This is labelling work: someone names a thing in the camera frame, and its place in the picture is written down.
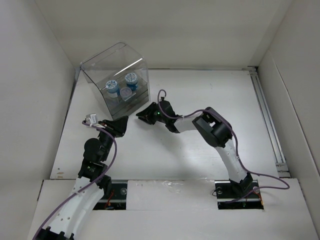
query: screw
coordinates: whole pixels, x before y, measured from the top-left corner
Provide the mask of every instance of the screw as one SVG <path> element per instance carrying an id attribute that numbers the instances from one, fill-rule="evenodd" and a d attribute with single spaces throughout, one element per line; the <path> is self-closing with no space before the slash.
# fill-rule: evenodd
<path id="1" fill-rule="evenodd" d="M 218 186 L 215 191 L 216 191 L 216 194 L 221 195 L 222 194 L 222 187 Z"/>
<path id="2" fill-rule="evenodd" d="M 254 186 L 252 188 L 252 190 L 256 193 L 256 194 L 259 194 L 260 193 L 260 189 L 257 187 L 257 186 Z"/>
<path id="3" fill-rule="evenodd" d="M 121 195 L 126 195 L 127 194 L 127 189 L 126 188 L 121 188 L 120 193 L 121 193 Z"/>

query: wire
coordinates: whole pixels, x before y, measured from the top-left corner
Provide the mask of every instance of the wire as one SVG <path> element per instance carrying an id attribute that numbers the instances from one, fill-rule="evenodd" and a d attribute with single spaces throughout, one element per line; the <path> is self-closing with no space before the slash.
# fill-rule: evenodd
<path id="1" fill-rule="evenodd" d="M 87 184 L 86 186 L 84 186 L 83 188 L 81 188 L 79 191 L 77 191 L 78 193 L 82 192 L 83 190 L 89 188 L 92 184 L 95 184 L 98 180 L 100 180 L 105 174 L 106 172 L 111 168 L 111 166 L 114 164 L 115 159 L 116 159 L 116 155 L 117 155 L 117 142 L 115 140 L 115 138 L 106 130 L 104 130 L 101 127 L 97 127 L 95 125 L 91 125 L 86 123 L 85 121 L 82 122 L 83 125 L 86 125 L 88 127 L 92 127 L 100 132 L 103 132 L 105 134 L 107 134 L 113 141 L 114 143 L 114 155 L 113 158 L 109 164 L 109 166 L 101 173 L 101 175 L 99 175 L 95 180 L 93 180 L 92 182 L 90 182 L 89 184 Z M 74 196 L 76 196 L 77 193 L 73 193 L 71 196 L 69 196 L 66 200 L 64 200 L 59 206 L 56 207 L 55 210 L 53 210 L 53 212 L 43 221 L 43 223 L 40 225 L 40 227 L 38 228 L 38 230 L 36 231 L 35 235 L 33 236 L 32 240 L 36 240 L 38 234 L 40 233 L 41 229 L 44 227 L 44 225 L 53 217 L 53 215 L 64 205 L 66 204 L 70 199 L 72 199 Z"/>
<path id="2" fill-rule="evenodd" d="M 253 193 L 254 191 L 256 191 L 257 189 L 280 189 L 280 190 L 287 190 L 290 188 L 289 184 L 282 180 L 281 178 L 279 177 L 276 177 L 276 176 L 272 176 L 272 175 L 269 175 L 269 174 L 265 174 L 265 173 L 258 173 L 258 172 L 254 172 L 254 171 L 250 171 L 248 170 L 243 162 L 241 161 L 240 159 L 240 156 L 239 156 L 239 142 L 238 142 L 238 138 L 237 138 L 237 135 L 235 133 L 235 131 L 232 129 L 231 125 L 229 124 L 229 122 L 223 117 L 221 116 L 219 113 L 217 113 L 215 110 L 206 110 L 206 109 L 199 109 L 199 110 L 196 110 L 194 111 L 193 113 L 190 113 L 188 115 L 185 115 L 185 116 L 177 116 L 177 117 L 172 117 L 172 116 L 169 116 L 167 115 L 163 109 L 161 108 L 160 106 L 160 93 L 161 92 L 164 92 L 164 97 L 167 96 L 167 92 L 164 90 L 164 89 L 160 89 L 159 92 L 158 92 L 158 96 L 157 96 L 157 104 L 158 104 L 158 107 L 159 107 L 159 110 L 161 111 L 161 113 L 166 116 L 167 118 L 169 119 L 174 119 L 174 120 L 177 120 L 177 119 L 181 119 L 181 118 L 189 118 L 191 117 L 192 115 L 196 114 L 196 113 L 199 113 L 199 112 L 203 112 L 203 113 L 208 113 L 208 114 L 211 114 L 213 117 L 215 117 L 216 119 L 218 119 L 219 121 L 221 121 L 223 124 L 226 125 L 226 127 L 230 130 L 231 134 L 233 135 L 234 137 L 234 141 L 235 141 L 235 154 L 236 154 L 236 157 L 241 165 L 241 167 L 248 173 L 250 174 L 253 174 L 253 175 L 257 175 L 257 176 L 263 176 L 263 177 L 268 177 L 268 178 L 272 178 L 272 179 L 276 179 L 282 183 L 284 183 L 286 185 L 286 187 L 279 187 L 279 186 L 259 186 L 257 188 L 255 188 L 254 190 L 252 189 L 251 191 L 249 191 L 247 194 L 245 194 L 244 196 L 242 197 L 239 197 L 239 198 L 236 198 L 234 200 L 231 200 L 231 201 L 226 201 L 226 203 L 235 203 L 241 199 L 244 199 L 245 197 L 249 196 L 251 193 Z"/>
<path id="3" fill-rule="evenodd" d="M 107 206 L 108 206 L 108 204 L 109 204 L 109 201 L 110 201 L 110 199 L 114 196 L 114 194 L 115 194 L 115 190 L 112 190 L 112 192 L 111 192 L 111 194 L 110 194 L 110 196 L 109 196 L 109 198 L 108 198 L 108 201 L 105 203 L 105 205 L 104 205 L 104 209 L 106 209 L 107 208 Z"/>

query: clear plastic box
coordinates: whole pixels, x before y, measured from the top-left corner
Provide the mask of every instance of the clear plastic box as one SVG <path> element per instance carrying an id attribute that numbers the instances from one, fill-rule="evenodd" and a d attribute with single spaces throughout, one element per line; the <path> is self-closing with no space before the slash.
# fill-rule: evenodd
<path id="1" fill-rule="evenodd" d="M 150 100 L 147 62 L 119 42 L 80 64 L 100 107 L 113 120 L 130 115 Z"/>

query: purple cable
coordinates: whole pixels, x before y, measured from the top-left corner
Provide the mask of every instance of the purple cable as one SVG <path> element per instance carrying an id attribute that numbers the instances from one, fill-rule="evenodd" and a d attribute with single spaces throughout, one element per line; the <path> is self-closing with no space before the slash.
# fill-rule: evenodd
<path id="1" fill-rule="evenodd" d="M 163 109 L 161 108 L 160 106 L 160 93 L 161 92 L 164 92 L 164 97 L 167 96 L 167 92 L 164 90 L 164 89 L 160 89 L 159 92 L 158 92 L 158 97 L 157 97 L 157 103 L 158 103 L 158 107 L 161 111 L 161 113 L 166 116 L 167 118 L 169 119 L 174 119 L 174 120 L 177 120 L 177 119 L 181 119 L 181 118 L 189 118 L 191 117 L 192 115 L 196 114 L 196 113 L 199 113 L 199 112 L 205 112 L 205 113 L 208 113 L 208 114 L 211 114 L 212 116 L 214 116 L 215 118 L 217 118 L 218 120 L 220 120 L 222 123 L 224 123 L 227 128 L 230 130 L 231 134 L 234 136 L 234 140 L 235 140 L 235 154 L 236 154 L 236 157 L 238 158 L 239 160 L 239 163 L 241 165 L 241 167 L 248 173 L 250 174 L 253 174 L 253 175 L 257 175 L 257 176 L 264 176 L 264 177 L 268 177 L 268 178 L 272 178 L 272 179 L 276 179 L 282 183 L 284 183 L 286 185 L 286 187 L 278 187 L 278 186 L 259 186 L 255 189 L 252 189 L 251 191 L 249 191 L 246 195 L 240 197 L 240 198 L 237 198 L 237 199 L 234 199 L 232 201 L 227 201 L 226 203 L 235 203 L 241 199 L 244 199 L 245 197 L 249 196 L 251 193 L 253 193 L 254 191 L 257 191 L 258 189 L 281 189 L 281 190 L 287 190 L 290 188 L 289 184 L 287 182 L 285 182 L 284 180 L 282 180 L 281 178 L 279 177 L 276 177 L 276 176 L 272 176 L 272 175 L 269 175 L 269 174 L 264 174 L 264 173 L 258 173 L 258 172 L 254 172 L 254 171 L 250 171 L 248 170 L 244 164 L 242 163 L 241 159 L 240 159 L 240 156 L 239 156 L 239 142 L 238 142 L 238 138 L 237 138 L 237 135 L 236 133 L 234 132 L 234 130 L 232 129 L 231 125 L 228 123 L 228 121 L 223 117 L 221 116 L 219 113 L 217 113 L 216 111 L 210 111 L 210 110 L 206 110 L 206 109 L 199 109 L 199 110 L 196 110 L 194 111 L 193 113 L 191 114 L 188 114 L 188 115 L 185 115 L 185 116 L 176 116 L 176 117 L 172 117 L 172 116 L 169 116 L 168 114 L 166 114 Z"/>
<path id="2" fill-rule="evenodd" d="M 116 159 L 116 155 L 117 155 L 117 142 L 115 140 L 115 138 L 109 133 L 107 132 L 106 130 L 104 130 L 103 128 L 101 127 L 97 127 L 97 126 L 94 126 L 94 125 L 91 125 L 86 123 L 85 121 L 82 122 L 83 125 L 86 125 L 88 127 L 92 127 L 94 129 L 97 129 L 98 131 L 100 132 L 103 132 L 105 134 L 107 134 L 113 141 L 114 143 L 114 155 L 113 155 L 113 158 L 109 164 L 109 166 L 106 168 L 105 171 L 103 171 L 101 173 L 100 176 L 98 176 L 95 180 L 93 180 L 92 182 L 90 182 L 89 184 L 87 184 L 86 186 L 84 186 L 83 188 L 81 188 L 78 193 L 82 192 L 83 190 L 87 189 L 88 187 L 90 187 L 92 184 L 96 183 L 99 179 L 101 179 L 105 174 L 106 172 L 111 168 L 112 164 L 114 164 L 115 162 L 115 159 Z M 36 231 L 34 237 L 32 238 L 32 240 L 36 240 L 36 237 L 38 236 L 38 234 L 40 233 L 41 229 L 44 227 L 44 225 L 53 217 L 53 215 L 63 206 L 65 205 L 70 199 L 72 199 L 74 196 L 76 196 L 77 194 L 74 193 L 72 194 L 71 196 L 69 196 L 66 200 L 64 200 L 59 206 L 56 207 L 55 210 L 53 210 L 53 212 L 44 220 L 44 222 L 40 225 L 40 227 L 38 228 L 38 230 Z"/>

